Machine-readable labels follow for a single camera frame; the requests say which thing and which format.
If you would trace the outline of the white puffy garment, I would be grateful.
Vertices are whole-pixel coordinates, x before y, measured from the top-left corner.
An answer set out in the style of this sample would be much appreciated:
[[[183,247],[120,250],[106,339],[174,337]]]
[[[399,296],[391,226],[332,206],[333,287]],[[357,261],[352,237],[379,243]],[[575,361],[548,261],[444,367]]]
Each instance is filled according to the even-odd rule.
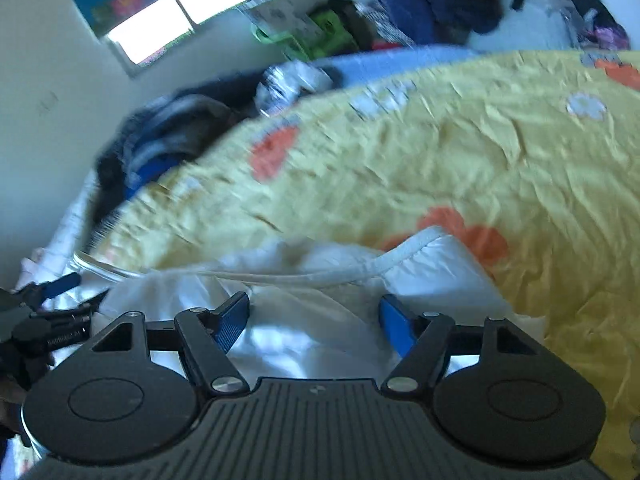
[[[505,318],[535,339],[546,328],[544,318],[516,313],[469,249],[438,226],[388,252],[298,238],[129,278],[87,272],[51,307],[102,295],[92,321],[100,330],[130,310],[169,321],[189,308],[216,308],[237,292],[250,298],[250,318],[229,356],[249,382],[384,378],[398,362],[378,326],[378,302],[388,294],[416,314],[442,313],[461,325]]]

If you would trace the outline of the dark striped clothes pile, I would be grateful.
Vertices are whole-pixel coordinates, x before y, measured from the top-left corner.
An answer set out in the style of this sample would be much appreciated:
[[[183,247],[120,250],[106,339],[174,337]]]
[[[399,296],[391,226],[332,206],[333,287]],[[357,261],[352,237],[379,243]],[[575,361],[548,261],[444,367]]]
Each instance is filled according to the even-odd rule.
[[[98,197],[92,217],[99,224],[140,188],[164,172],[192,162],[244,118],[261,70],[232,73],[147,102],[127,116],[96,158]]]

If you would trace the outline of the yellow floral quilt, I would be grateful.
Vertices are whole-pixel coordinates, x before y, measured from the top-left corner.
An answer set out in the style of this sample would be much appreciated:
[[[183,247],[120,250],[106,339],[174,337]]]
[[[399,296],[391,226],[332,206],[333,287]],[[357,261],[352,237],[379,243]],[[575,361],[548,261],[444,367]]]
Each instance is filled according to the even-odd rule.
[[[242,122],[122,207],[93,247],[127,271],[278,237],[468,248],[603,396],[594,458],[639,473],[639,55],[528,51],[421,68]]]

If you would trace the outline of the crumpled silver plastic bag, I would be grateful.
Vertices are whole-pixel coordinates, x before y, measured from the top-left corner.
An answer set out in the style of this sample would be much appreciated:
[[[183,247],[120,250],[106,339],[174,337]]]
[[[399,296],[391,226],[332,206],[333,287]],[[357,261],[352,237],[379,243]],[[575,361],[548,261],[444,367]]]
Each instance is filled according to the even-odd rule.
[[[333,79],[321,68],[299,60],[268,68],[258,82],[254,104],[262,115],[277,115],[304,96],[333,88]]]

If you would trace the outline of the blue bed sheet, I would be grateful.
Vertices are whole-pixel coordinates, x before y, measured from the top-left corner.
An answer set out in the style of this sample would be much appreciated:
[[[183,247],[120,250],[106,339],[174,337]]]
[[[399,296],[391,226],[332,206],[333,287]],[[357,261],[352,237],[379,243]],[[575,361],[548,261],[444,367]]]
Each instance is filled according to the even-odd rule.
[[[420,68],[467,61],[481,55],[482,52],[465,47],[434,44],[320,58],[311,65],[324,70],[331,77],[334,89],[346,89]]]

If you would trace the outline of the bright window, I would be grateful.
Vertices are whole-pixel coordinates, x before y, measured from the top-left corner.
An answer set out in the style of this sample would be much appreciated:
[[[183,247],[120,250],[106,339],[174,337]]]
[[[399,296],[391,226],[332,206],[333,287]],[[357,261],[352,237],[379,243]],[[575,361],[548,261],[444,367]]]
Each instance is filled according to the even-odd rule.
[[[132,67],[155,63],[204,24],[248,0],[160,0],[116,26],[106,41]]]

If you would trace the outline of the green plastic chair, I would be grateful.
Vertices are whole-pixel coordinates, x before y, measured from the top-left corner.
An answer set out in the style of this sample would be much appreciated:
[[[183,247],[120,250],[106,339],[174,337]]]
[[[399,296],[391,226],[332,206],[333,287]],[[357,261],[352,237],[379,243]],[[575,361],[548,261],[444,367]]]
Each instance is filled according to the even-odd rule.
[[[277,46],[288,60],[309,62],[360,51],[355,37],[332,10],[309,16],[290,0],[252,0],[242,5],[241,12],[250,20],[254,38]]]

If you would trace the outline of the patterned white cushion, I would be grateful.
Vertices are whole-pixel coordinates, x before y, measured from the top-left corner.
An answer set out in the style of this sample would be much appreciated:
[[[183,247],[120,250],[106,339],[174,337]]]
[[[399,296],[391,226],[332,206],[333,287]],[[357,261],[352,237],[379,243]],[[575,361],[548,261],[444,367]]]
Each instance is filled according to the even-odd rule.
[[[250,0],[238,10],[250,21],[261,44],[294,44],[307,49],[326,39],[326,32],[290,0]]]

